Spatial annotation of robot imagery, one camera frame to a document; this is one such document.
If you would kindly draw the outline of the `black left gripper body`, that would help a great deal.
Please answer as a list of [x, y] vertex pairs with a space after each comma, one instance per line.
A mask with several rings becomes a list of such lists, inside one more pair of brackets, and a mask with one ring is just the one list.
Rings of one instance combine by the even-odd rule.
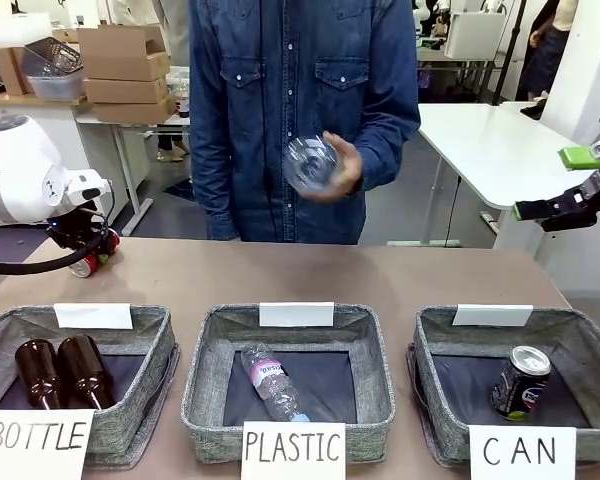
[[47, 235], [62, 249], [79, 250], [92, 242], [98, 247], [108, 236], [103, 214], [79, 207], [47, 220]]

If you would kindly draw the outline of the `person's left hand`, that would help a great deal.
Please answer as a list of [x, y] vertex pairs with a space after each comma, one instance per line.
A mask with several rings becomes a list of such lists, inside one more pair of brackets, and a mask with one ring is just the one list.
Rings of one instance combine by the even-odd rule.
[[324, 131], [323, 139], [335, 149], [341, 169], [332, 177], [328, 189], [321, 192], [301, 193], [300, 196], [316, 202], [330, 203], [347, 197], [357, 189], [362, 179], [363, 161], [355, 146], [339, 135]]

